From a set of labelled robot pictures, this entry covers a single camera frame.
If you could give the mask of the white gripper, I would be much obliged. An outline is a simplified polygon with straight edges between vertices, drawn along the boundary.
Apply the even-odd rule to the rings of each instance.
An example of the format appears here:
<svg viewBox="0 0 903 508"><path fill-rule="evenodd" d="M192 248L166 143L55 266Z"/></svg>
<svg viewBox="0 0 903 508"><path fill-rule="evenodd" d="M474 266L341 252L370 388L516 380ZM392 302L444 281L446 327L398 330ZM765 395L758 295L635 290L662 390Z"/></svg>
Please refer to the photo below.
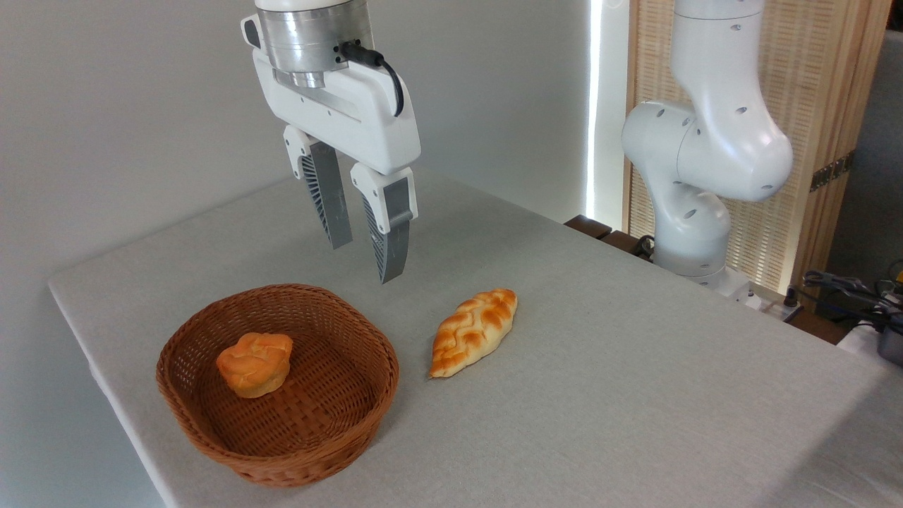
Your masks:
<svg viewBox="0 0 903 508"><path fill-rule="evenodd" d="M420 136L406 84L342 54L345 46L373 47L370 16L255 13L241 29L267 105L288 124L291 170L312 197L329 244L338 250L353 240L337 149L359 162L351 180L363 199L380 282L396 279L418 217L408 166L420 156Z"/></svg>

